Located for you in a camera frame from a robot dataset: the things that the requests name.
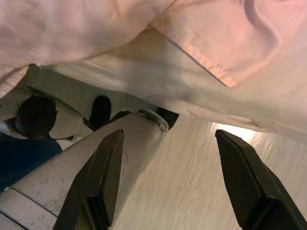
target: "blue object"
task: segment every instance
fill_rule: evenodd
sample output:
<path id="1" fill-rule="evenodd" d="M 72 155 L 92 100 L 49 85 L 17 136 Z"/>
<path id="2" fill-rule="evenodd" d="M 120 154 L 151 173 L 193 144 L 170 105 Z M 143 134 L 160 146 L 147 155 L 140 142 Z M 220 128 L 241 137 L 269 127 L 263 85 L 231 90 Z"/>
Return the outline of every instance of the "blue object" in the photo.
<path id="1" fill-rule="evenodd" d="M 1 137 L 0 193 L 60 152 L 60 145 L 49 137 L 39 140 Z"/>

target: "wooden floor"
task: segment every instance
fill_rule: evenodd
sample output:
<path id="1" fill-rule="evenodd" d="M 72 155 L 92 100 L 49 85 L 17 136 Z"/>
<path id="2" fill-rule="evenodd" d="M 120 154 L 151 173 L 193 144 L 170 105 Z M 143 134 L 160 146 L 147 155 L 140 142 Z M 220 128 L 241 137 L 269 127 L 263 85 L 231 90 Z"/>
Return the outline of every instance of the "wooden floor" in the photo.
<path id="1" fill-rule="evenodd" d="M 89 116 L 106 93 L 115 108 L 148 106 L 132 96 L 108 93 L 52 73 L 26 80 Z M 212 124 L 181 116 L 140 175 L 114 230 L 240 229 L 227 195 L 214 137 L 217 128 L 241 136 L 282 183 L 307 218 L 307 145 L 275 134 Z"/>

